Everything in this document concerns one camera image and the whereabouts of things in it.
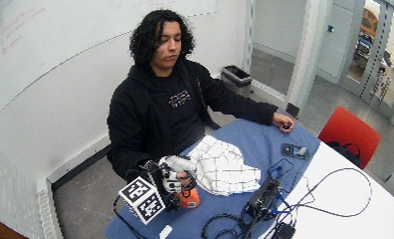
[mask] red chair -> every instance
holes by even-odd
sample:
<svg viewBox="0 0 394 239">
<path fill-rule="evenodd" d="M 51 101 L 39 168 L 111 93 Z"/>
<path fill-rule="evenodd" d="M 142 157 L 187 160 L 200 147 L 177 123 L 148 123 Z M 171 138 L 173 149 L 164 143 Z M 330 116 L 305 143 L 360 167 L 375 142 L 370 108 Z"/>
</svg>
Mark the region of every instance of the red chair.
<svg viewBox="0 0 394 239">
<path fill-rule="evenodd" d="M 379 144 L 381 134 L 344 107 L 338 106 L 317 138 L 322 142 L 356 143 L 360 147 L 360 168 L 364 169 Z M 356 146 L 348 150 L 357 155 Z"/>
</svg>

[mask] checkered fabric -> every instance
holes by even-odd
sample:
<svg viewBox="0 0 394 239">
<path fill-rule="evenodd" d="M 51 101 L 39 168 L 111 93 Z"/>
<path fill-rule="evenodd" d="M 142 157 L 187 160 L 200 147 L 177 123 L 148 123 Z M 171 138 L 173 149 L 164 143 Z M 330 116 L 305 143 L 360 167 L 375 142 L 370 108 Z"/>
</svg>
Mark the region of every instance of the checkered fabric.
<svg viewBox="0 0 394 239">
<path fill-rule="evenodd" d="M 208 135 L 188 156 L 196 162 L 196 184 L 208 193 L 228 196 L 259 188 L 260 170 L 243 164 L 232 144 Z"/>
</svg>

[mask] man's left hand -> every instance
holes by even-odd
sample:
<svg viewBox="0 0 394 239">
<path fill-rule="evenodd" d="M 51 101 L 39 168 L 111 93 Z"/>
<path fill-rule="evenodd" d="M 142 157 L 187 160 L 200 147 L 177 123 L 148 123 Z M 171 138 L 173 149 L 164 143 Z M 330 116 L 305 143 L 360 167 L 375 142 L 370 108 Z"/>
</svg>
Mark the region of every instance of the man's left hand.
<svg viewBox="0 0 394 239">
<path fill-rule="evenodd" d="M 278 113 L 273 113 L 272 123 L 278 127 L 282 132 L 290 132 L 293 129 L 292 119 Z"/>
</svg>

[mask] white box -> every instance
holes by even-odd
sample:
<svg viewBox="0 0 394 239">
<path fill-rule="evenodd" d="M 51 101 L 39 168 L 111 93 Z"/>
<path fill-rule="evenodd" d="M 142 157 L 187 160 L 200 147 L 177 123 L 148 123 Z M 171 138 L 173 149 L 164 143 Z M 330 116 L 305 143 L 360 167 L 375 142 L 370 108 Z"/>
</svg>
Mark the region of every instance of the white box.
<svg viewBox="0 0 394 239">
<path fill-rule="evenodd" d="M 165 208 L 158 189 L 140 177 L 119 191 L 119 195 L 130 211 L 146 225 Z"/>
</svg>

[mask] long black hair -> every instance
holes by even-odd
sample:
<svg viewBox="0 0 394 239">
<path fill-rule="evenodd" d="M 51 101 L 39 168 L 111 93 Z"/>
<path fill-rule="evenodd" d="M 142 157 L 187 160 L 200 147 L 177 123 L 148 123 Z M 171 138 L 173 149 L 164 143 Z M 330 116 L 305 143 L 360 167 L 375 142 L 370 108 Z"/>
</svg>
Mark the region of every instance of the long black hair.
<svg viewBox="0 0 394 239">
<path fill-rule="evenodd" d="M 156 10 L 147 14 L 131 36 L 130 50 L 136 65 L 147 64 L 151 61 L 156 48 L 160 45 L 160 37 L 165 22 L 177 22 L 180 24 L 180 58 L 184 58 L 192 53 L 195 48 L 195 38 L 184 17 L 171 10 Z"/>
</svg>

